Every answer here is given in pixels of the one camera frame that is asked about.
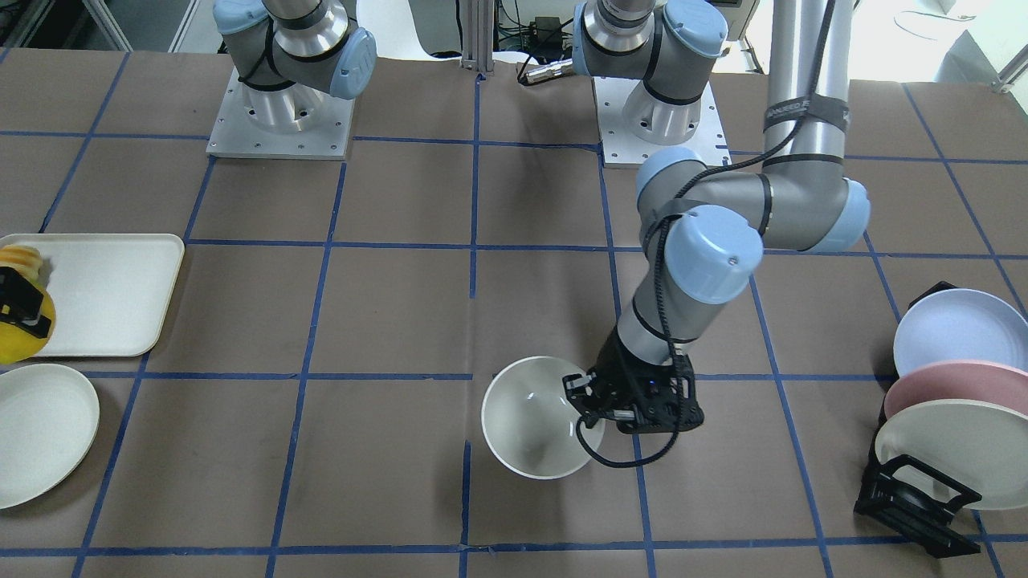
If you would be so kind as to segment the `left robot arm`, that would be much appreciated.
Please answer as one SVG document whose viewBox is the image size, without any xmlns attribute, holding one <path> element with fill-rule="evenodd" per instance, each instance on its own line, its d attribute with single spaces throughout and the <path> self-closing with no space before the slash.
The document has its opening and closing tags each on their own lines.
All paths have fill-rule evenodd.
<svg viewBox="0 0 1028 578">
<path fill-rule="evenodd" d="M 584 376 L 565 394 L 593 428 L 676 433 L 704 420 L 687 354 L 749 286 L 766 249 L 837 252 L 869 223 L 862 185 L 843 175 L 851 122 L 846 71 L 851 1 L 777 1 L 764 152 L 706 164 L 672 136 L 671 114 L 698 111 L 729 26 L 706 1 L 587 1 L 575 11 L 573 69 L 638 82 L 627 103 L 636 134 L 662 149 L 636 175 L 639 241 L 649 263 Z"/>
</svg>

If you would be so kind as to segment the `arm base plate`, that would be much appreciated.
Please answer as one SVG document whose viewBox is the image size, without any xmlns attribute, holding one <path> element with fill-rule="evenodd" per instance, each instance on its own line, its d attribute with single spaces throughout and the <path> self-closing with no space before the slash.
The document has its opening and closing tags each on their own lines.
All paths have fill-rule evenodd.
<svg viewBox="0 0 1028 578">
<path fill-rule="evenodd" d="M 355 102 L 304 85 L 247 87 L 232 70 L 206 153 L 235 160 L 344 161 Z"/>
<path fill-rule="evenodd" d="M 731 160 L 710 84 L 698 101 L 671 105 L 653 99 L 640 80 L 595 77 L 594 99 L 607 168 L 635 169 L 675 146 L 689 148 L 706 165 Z"/>
</svg>

